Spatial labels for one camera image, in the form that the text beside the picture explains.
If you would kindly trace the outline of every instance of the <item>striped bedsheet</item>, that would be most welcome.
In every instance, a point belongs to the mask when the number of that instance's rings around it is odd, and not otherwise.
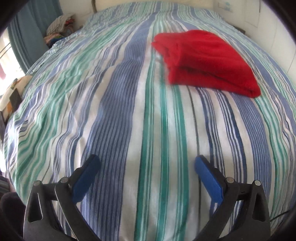
[[[151,42],[190,29],[231,44],[262,95],[168,85]],[[194,172],[199,154],[239,182],[260,180],[271,218],[295,202],[295,86],[213,11],[167,2],[108,8],[28,73],[34,77],[4,140],[12,182],[26,202],[33,181],[57,182],[97,154],[102,171],[78,207],[104,241],[193,240],[216,209]]]

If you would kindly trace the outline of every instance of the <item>red blanket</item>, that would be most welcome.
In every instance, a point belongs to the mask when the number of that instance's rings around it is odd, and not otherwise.
[[[168,66],[170,84],[214,88],[251,98],[261,94],[248,64],[213,33],[161,33],[155,36],[152,46]]]

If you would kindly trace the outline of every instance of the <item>silver screw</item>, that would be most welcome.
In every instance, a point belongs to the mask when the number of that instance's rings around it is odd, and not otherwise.
[[[233,183],[233,182],[234,182],[234,179],[233,179],[232,177],[227,177],[227,178],[226,178],[226,181],[227,181],[228,183]]]
[[[260,186],[260,185],[261,185],[261,182],[258,181],[258,180],[255,180],[255,185],[256,185],[256,186]]]
[[[69,180],[69,178],[62,177],[60,181],[61,181],[61,183],[66,183],[68,180]]]
[[[33,182],[33,185],[34,185],[34,186],[38,186],[38,185],[40,185],[40,184],[41,184],[41,181],[39,181],[39,180]]]

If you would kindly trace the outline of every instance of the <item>blue gripper pad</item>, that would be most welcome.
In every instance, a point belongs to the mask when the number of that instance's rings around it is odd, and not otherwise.
[[[79,179],[72,189],[72,201],[73,203],[81,202],[87,193],[90,185],[94,182],[95,177],[101,169],[101,162],[96,155],[91,155],[87,160],[88,165],[80,175]]]
[[[213,202],[216,202],[220,205],[223,201],[223,188],[215,179],[213,173],[208,169],[201,157],[196,157],[194,168]]]

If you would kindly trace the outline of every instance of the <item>blue curtain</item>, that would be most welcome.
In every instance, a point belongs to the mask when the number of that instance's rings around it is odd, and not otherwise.
[[[62,14],[59,0],[30,0],[11,21],[9,40],[24,73],[48,50],[46,30]]]

